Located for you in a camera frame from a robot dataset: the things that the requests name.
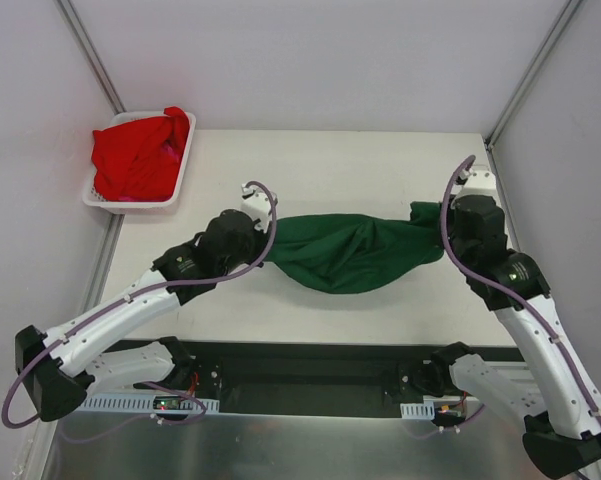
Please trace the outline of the green t shirt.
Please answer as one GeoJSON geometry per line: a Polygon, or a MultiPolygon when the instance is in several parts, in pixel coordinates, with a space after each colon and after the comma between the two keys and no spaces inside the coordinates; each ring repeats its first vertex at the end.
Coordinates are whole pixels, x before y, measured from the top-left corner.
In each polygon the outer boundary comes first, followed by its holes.
{"type": "Polygon", "coordinates": [[[413,202],[407,220],[332,213],[282,218],[266,261],[311,290],[367,293],[440,260],[441,207],[413,202]]]}

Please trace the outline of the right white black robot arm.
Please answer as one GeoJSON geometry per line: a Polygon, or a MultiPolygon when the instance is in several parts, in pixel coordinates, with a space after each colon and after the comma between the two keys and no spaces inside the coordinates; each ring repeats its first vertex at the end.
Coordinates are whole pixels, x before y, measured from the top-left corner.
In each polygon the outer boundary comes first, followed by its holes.
{"type": "Polygon", "coordinates": [[[524,390],[462,342],[413,369],[409,386],[433,397],[470,394],[520,432],[545,477],[582,476],[601,461],[601,392],[562,326],[540,267],[509,247],[505,213],[491,196],[446,197],[440,226],[445,253],[514,340],[538,391],[524,390]]]}

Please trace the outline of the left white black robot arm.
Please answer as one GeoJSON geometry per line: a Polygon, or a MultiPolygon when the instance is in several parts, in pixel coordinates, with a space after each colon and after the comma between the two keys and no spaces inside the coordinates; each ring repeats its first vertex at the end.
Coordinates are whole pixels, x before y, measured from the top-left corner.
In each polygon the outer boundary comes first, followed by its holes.
{"type": "Polygon", "coordinates": [[[47,331],[30,325],[15,337],[16,384],[24,387],[35,419],[59,420],[87,398],[121,386],[150,383],[169,390],[193,384],[193,358],[174,336],[111,352],[123,337],[261,265],[277,227],[229,209],[205,231],[166,250],[130,287],[78,318],[47,331]]]}

